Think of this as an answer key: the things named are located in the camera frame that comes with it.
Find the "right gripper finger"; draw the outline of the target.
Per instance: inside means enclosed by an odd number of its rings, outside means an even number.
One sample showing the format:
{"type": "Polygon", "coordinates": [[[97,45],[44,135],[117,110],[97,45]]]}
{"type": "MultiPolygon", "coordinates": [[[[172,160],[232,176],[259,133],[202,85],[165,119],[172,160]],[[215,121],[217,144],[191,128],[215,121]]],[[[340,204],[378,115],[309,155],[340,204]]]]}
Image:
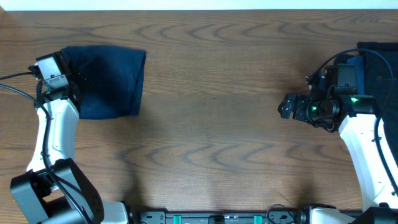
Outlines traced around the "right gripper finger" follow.
{"type": "Polygon", "coordinates": [[[290,119],[290,115],[292,113],[292,109],[289,106],[279,105],[278,112],[282,119],[290,119]]]}
{"type": "Polygon", "coordinates": [[[282,108],[292,108],[295,102],[296,102],[295,94],[286,94],[279,106],[282,108]]]}

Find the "dark blue shorts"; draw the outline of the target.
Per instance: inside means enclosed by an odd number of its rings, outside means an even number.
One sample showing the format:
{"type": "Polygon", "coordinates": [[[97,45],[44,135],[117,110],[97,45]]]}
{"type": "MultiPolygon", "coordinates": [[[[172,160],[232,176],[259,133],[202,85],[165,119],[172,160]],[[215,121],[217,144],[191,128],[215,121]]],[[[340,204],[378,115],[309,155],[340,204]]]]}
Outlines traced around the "dark blue shorts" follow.
{"type": "Polygon", "coordinates": [[[146,51],[113,45],[65,47],[71,71],[80,75],[81,119],[137,116],[144,86],[146,51]]]}

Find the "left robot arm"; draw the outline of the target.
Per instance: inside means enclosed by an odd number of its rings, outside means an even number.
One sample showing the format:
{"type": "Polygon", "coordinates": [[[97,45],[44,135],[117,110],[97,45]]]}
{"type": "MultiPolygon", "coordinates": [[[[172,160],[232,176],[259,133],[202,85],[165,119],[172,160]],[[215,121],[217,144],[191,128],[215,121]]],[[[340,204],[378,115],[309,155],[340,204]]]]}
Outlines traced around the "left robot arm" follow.
{"type": "Polygon", "coordinates": [[[80,119],[78,75],[64,54],[37,58],[30,68],[39,79],[33,99],[39,130],[26,172],[10,190],[29,223],[129,223],[122,202],[106,202],[75,163],[75,132],[80,119]]]}

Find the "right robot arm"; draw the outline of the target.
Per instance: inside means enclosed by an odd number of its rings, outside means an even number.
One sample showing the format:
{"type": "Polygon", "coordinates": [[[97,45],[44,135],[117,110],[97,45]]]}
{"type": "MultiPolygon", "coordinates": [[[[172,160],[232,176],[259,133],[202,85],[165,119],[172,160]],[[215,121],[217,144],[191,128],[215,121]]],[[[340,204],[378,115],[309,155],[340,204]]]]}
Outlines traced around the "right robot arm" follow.
{"type": "Polygon", "coordinates": [[[307,78],[310,94],[287,94],[278,112],[314,128],[338,133],[360,184],[363,212],[352,217],[330,205],[307,205],[295,223],[397,223],[397,164],[387,143],[379,107],[365,95],[354,65],[327,66],[307,78]]]}

